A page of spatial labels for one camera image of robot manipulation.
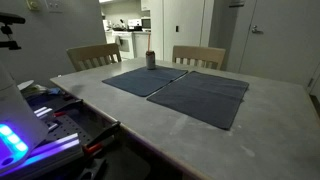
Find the white robot base with LEDs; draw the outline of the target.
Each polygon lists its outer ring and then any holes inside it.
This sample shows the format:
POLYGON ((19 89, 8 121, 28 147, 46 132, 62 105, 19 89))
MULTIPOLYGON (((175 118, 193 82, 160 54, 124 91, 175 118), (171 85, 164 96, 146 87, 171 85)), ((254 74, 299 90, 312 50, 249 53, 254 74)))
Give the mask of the white robot base with LEDs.
POLYGON ((8 70, 0 65, 0 173, 23 163, 48 134, 8 70))

